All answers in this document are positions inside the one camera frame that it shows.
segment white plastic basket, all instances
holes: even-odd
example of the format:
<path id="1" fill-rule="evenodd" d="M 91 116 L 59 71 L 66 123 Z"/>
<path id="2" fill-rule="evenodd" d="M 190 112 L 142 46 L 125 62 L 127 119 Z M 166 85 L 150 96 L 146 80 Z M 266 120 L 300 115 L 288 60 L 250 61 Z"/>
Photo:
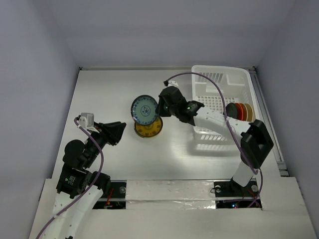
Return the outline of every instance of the white plastic basket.
<path id="1" fill-rule="evenodd" d="M 257 101 L 248 71 L 235 67 L 200 65 L 193 66 L 191 70 L 212 79 L 221 89 L 226 105 L 230 102 L 248 103 L 253 109 L 255 118 L 259 119 L 258 111 L 255 110 Z M 213 111 L 223 113 L 223 105 L 217 89 L 205 78 L 192 75 L 192 94 L 193 100 L 202 102 Z M 218 144 L 223 144 L 223 141 L 227 141 L 224 136 L 205 128 L 194 127 L 194 131 L 195 139 L 206 141 L 203 144 L 205 148 L 214 150 L 214 147 L 207 145 L 216 144 L 217 141 Z"/>

